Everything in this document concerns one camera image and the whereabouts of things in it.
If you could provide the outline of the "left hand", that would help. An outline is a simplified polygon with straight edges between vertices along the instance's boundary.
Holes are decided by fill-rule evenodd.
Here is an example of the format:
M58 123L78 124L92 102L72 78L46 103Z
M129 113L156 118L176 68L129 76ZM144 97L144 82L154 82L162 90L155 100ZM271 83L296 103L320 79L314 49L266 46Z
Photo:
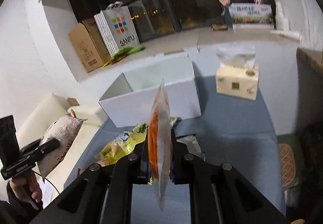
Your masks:
M30 198L37 203L42 201L42 190L33 171L28 171L18 178L11 179L9 184L20 201L28 203Z

